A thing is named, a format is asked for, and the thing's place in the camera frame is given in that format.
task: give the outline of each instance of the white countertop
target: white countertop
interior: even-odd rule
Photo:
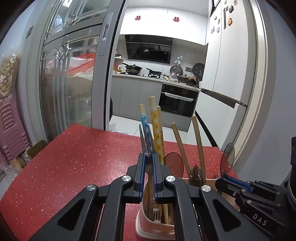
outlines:
[[[173,81],[167,81],[167,80],[163,80],[163,79],[156,79],[156,78],[147,77],[147,76],[131,75],[131,74],[112,74],[112,75],[117,76],[117,77],[137,78],[137,79],[142,79],[142,80],[158,81],[158,82],[165,83],[167,85],[173,85],[173,86],[181,87],[181,88],[187,89],[187,90],[200,91],[200,88],[197,88],[197,87],[193,87],[193,86],[189,86],[189,85],[185,85],[185,84],[180,84],[180,83],[173,82]]]

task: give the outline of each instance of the red table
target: red table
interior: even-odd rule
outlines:
[[[190,167],[199,165],[197,146],[184,148]],[[173,151],[179,152],[177,143],[165,142],[165,152]],[[219,175],[219,148],[203,151],[207,178]],[[107,185],[125,175],[140,152],[139,137],[72,125],[16,177],[0,202],[0,212],[19,241],[28,240],[86,185]],[[138,210],[138,204],[126,205],[123,240],[145,240],[135,232]]]

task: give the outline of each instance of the oven handle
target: oven handle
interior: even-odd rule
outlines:
[[[180,99],[180,100],[184,100],[184,101],[193,101],[192,98],[186,98],[186,97],[183,97],[183,96],[179,96],[179,95],[173,95],[173,94],[170,94],[168,92],[161,92],[162,94],[165,94],[167,97],[171,97],[171,98],[174,98],[174,99]]]

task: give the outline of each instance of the metal bolt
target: metal bolt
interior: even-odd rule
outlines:
[[[94,185],[94,184],[88,184],[87,187],[86,187],[86,189],[87,189],[88,191],[93,191],[93,190],[96,189],[96,185]]]
[[[202,186],[202,190],[203,190],[204,192],[209,192],[209,191],[211,191],[211,187],[210,187],[209,185],[203,185],[203,186]]]
[[[128,176],[128,175],[125,175],[125,176],[123,176],[121,179],[122,179],[124,182],[128,182],[128,181],[131,179],[131,177]]]
[[[176,178],[174,176],[167,176],[165,178],[168,182],[173,182],[174,180],[176,180]]]

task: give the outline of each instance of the oven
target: oven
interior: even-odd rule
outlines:
[[[191,118],[198,92],[172,85],[162,85],[159,106],[161,111]]]

